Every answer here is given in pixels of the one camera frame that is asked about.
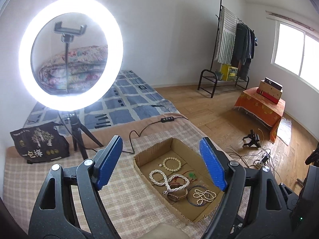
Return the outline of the window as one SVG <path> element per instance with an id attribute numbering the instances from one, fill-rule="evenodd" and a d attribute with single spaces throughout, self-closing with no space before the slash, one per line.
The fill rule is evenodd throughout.
<path id="1" fill-rule="evenodd" d="M 277 21 L 271 63 L 318 90 L 318 35 Z"/>

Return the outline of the black clothes rack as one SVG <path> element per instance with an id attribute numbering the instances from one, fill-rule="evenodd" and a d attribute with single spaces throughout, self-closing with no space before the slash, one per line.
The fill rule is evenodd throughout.
<path id="1" fill-rule="evenodd" d="M 227 9 L 220 0 L 216 40 L 209 69 L 202 70 L 198 90 L 214 97 L 217 88 L 222 92 L 246 90 L 249 70 L 258 39 L 253 29 Z"/>

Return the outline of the black snack bag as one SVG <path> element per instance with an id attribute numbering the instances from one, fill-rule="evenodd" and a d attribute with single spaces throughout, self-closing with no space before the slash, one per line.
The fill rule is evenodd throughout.
<path id="1" fill-rule="evenodd" d="M 70 156 L 69 143 L 55 122 L 10 132 L 18 154 L 27 163 L 55 161 Z"/>

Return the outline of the brown cardboard box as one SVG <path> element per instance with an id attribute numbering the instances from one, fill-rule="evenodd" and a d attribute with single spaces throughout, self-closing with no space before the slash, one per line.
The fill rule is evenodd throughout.
<path id="1" fill-rule="evenodd" d="M 134 156 L 134 167 L 137 173 L 151 192 L 163 203 L 177 218 L 186 224 L 199 223 L 206 217 L 212 216 L 217 210 L 223 192 L 214 185 L 202 157 L 186 144 L 176 138 L 169 138 L 141 151 Z M 194 170 L 198 180 L 190 184 L 189 180 L 182 176 L 185 171 Z M 174 177 L 185 180 L 181 186 L 170 185 Z M 217 194 L 212 203 L 202 207 L 195 207 L 188 203 L 187 198 L 178 202 L 167 199 L 167 194 L 195 185 L 205 186 Z M 195 203 L 188 192 L 189 199 Z"/>

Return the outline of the black inline remote control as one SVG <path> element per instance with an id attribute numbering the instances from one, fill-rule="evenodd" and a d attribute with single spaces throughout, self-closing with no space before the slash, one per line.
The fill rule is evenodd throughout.
<path id="1" fill-rule="evenodd" d="M 162 123 L 172 122 L 172 121 L 174 121 L 174 120 L 175 120 L 174 117 L 165 117 L 165 118 L 161 118 L 161 119 L 160 119 L 160 121 L 161 121 Z"/>

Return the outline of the red and tan boxes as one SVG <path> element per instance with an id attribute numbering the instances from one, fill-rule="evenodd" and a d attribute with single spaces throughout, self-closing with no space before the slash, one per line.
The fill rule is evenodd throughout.
<path id="1" fill-rule="evenodd" d="M 269 78 L 260 81 L 257 93 L 278 104 L 283 93 L 283 86 Z"/>

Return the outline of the blue checked bed sheet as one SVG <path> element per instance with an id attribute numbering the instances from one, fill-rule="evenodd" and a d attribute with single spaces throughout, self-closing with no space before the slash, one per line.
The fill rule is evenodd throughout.
<path id="1" fill-rule="evenodd" d="M 164 113 L 178 113 L 178 110 L 132 70 L 121 71 L 103 97 L 76 111 L 81 123 L 91 132 Z"/>

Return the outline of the beige plaid blanket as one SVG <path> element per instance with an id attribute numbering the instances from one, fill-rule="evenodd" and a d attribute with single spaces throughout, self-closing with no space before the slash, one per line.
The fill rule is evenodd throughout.
<path id="1" fill-rule="evenodd" d="M 147 119 L 126 123 L 96 133 L 107 144 L 114 135 L 123 138 L 124 153 L 112 173 L 109 183 L 99 192 L 103 205 L 122 238 L 139 238 L 160 223 L 167 223 L 185 232 L 190 238 L 200 238 L 212 216 L 199 223 L 185 224 L 151 192 L 134 168 L 131 150 L 141 152 L 156 143 L 176 138 L 198 152 L 204 133 L 190 121 L 178 119 L 157 123 Z M 4 168 L 3 202 L 17 224 L 27 231 L 39 190 L 52 164 L 28 164 L 16 148 L 7 149 Z"/>

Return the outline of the black phone holder clamp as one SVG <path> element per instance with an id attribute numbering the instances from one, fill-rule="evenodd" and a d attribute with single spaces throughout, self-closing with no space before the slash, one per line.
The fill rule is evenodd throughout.
<path id="1" fill-rule="evenodd" d="M 74 41 L 75 37 L 80 37 L 85 34 L 87 25 L 81 25 L 79 29 L 72 29 L 69 27 L 63 27 L 62 21 L 56 22 L 54 26 L 54 33 L 60 33 L 61 41 L 65 44 L 65 74 L 66 74 L 66 90 L 69 92 L 69 74 L 68 74 L 68 53 L 69 46 Z"/>

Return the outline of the white power strip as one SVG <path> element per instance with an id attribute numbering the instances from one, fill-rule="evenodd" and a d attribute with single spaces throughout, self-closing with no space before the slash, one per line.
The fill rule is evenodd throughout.
<path id="1" fill-rule="evenodd" d="M 262 158 L 260 160 L 257 159 L 254 161 L 253 166 L 260 169 L 266 165 L 269 159 L 270 159 L 270 153 L 266 152 L 262 155 Z"/>

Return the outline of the folded floral quilt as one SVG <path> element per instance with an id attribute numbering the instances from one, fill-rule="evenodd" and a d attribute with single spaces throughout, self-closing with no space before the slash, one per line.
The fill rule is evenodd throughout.
<path id="1" fill-rule="evenodd" d="M 92 45 L 68 53 L 69 92 L 66 90 L 65 55 L 59 53 L 46 61 L 38 72 L 38 83 L 53 95 L 84 93 L 91 89 L 104 72 L 107 45 Z"/>

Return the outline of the black gripper on floor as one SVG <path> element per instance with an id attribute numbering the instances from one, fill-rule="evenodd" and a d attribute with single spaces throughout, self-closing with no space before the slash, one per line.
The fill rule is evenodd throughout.
<path id="1" fill-rule="evenodd" d="M 258 134 L 254 132 L 253 129 L 250 130 L 250 133 L 246 136 L 243 137 L 243 140 L 250 140 L 249 142 L 245 142 L 243 144 L 243 147 L 252 147 L 255 146 L 256 148 L 261 148 L 261 143 L 260 143 L 260 137 Z"/>

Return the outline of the red string green pendant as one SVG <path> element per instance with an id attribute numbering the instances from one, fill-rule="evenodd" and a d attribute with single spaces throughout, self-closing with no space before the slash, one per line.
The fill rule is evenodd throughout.
<path id="1" fill-rule="evenodd" d="M 195 181 L 198 180 L 198 175 L 196 174 L 196 172 L 194 170 L 188 170 L 185 171 L 182 176 L 186 177 L 190 184 L 194 183 Z M 181 186 L 185 184 L 185 180 L 180 178 L 180 177 L 174 177 L 170 182 L 170 185 L 174 185 L 174 186 Z"/>

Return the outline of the dark blue bangle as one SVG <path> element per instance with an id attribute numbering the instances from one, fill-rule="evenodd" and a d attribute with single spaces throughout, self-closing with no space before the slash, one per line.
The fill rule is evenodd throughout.
<path id="1" fill-rule="evenodd" d="M 188 189 L 188 192 L 193 192 L 191 196 L 193 199 L 196 199 L 196 202 L 193 203 L 189 199 L 189 196 L 187 196 L 187 201 L 195 207 L 202 207 L 207 203 L 212 203 L 217 197 L 217 194 L 215 192 L 208 190 L 205 186 L 202 185 L 192 186 Z"/>

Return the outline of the striped white towel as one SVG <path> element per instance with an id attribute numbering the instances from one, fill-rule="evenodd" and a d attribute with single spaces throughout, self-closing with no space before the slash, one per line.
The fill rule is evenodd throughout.
<path id="1" fill-rule="evenodd" d="M 220 64 L 230 65 L 234 52 L 237 17 L 226 7 L 222 7 L 217 35 L 215 60 Z"/>

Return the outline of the dark hanging clothes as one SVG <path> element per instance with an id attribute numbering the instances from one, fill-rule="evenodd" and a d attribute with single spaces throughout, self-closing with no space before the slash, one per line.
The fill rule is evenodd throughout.
<path id="1" fill-rule="evenodd" d="M 237 68 L 237 76 L 248 79 L 251 61 L 254 58 L 256 36 L 253 30 L 243 23 L 236 28 L 235 45 L 231 59 L 231 66 Z"/>

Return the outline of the yellow box on rack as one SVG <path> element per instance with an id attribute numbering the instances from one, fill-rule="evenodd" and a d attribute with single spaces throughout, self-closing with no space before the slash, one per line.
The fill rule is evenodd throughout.
<path id="1" fill-rule="evenodd" d="M 238 68 L 231 65 L 222 64 L 220 72 L 223 74 L 223 81 L 235 81 Z"/>

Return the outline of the black tripod stand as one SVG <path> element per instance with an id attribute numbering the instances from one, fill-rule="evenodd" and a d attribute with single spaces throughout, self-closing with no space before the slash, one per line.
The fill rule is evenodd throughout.
<path id="1" fill-rule="evenodd" d="M 82 138 L 82 132 L 87 135 L 97 146 L 103 147 L 103 144 L 89 131 L 80 121 L 76 112 L 71 112 L 68 114 L 68 120 L 71 125 L 71 136 L 75 151 L 80 151 L 83 160 L 88 158 L 87 148 L 84 145 Z"/>

